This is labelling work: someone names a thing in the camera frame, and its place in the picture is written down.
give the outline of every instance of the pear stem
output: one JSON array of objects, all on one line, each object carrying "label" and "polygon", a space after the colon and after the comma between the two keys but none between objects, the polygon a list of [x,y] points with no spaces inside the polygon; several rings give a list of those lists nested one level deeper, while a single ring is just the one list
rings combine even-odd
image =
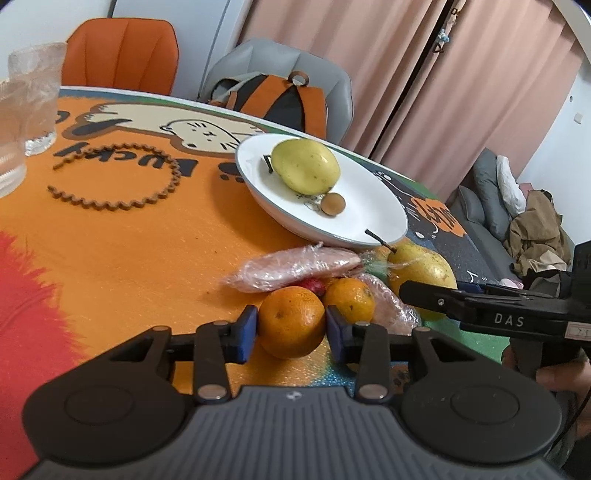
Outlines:
[{"label": "pear stem", "polygon": [[396,253],[396,249],[394,247],[391,247],[390,245],[388,245],[384,240],[382,240],[380,237],[378,237],[375,233],[373,233],[371,230],[366,230],[365,231],[366,235],[369,235],[371,238],[377,240],[378,242],[380,242],[384,247],[386,247],[388,250],[390,250],[393,254]]}]

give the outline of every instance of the cable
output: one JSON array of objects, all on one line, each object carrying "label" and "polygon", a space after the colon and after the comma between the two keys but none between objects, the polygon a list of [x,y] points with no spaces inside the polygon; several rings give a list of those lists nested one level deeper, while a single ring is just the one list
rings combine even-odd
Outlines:
[{"label": "cable", "polygon": [[573,418],[571,418],[570,421],[565,425],[562,433],[560,433],[560,435],[558,435],[558,438],[552,444],[552,448],[554,448],[556,445],[558,445],[559,441],[562,440],[564,438],[564,436],[567,434],[567,432],[573,427],[574,423],[580,417],[580,415],[582,414],[583,410],[587,406],[587,403],[589,402],[590,399],[591,399],[591,387],[589,388],[587,395],[585,396],[583,402],[581,403],[581,406],[579,407],[577,412],[573,415]]}]

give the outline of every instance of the screw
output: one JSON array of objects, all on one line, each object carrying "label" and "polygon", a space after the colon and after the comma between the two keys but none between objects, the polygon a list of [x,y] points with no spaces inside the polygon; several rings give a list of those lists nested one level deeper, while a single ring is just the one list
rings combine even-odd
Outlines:
[{"label": "screw", "polygon": [[367,400],[381,400],[388,395],[388,389],[377,383],[368,383],[359,389],[359,395]]},{"label": "screw", "polygon": [[223,386],[215,383],[204,385],[197,390],[197,395],[204,400],[220,400],[226,396],[226,393],[228,391]]},{"label": "screw", "polygon": [[296,400],[299,400],[302,397],[302,394],[300,392],[298,392],[298,391],[293,391],[293,392],[289,392],[288,394],[286,394],[285,397],[288,400],[296,401]]}]

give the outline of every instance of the hand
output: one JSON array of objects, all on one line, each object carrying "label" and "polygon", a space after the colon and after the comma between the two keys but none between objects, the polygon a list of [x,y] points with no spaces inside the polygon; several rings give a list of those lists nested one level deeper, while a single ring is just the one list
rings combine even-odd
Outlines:
[{"label": "hand", "polygon": [[[516,369],[515,352],[509,345],[503,351],[501,361],[505,367]],[[553,392],[575,392],[580,405],[591,387],[591,364],[585,358],[567,364],[540,368],[535,380]],[[591,433],[591,400],[577,419],[577,438],[581,439]]]}]

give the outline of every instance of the orange chair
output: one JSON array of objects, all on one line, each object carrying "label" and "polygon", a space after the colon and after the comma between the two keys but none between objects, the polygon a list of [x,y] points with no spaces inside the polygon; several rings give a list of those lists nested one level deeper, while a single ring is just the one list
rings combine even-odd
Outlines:
[{"label": "orange chair", "polygon": [[94,18],[68,39],[61,81],[169,95],[177,68],[177,37],[167,21]]}]

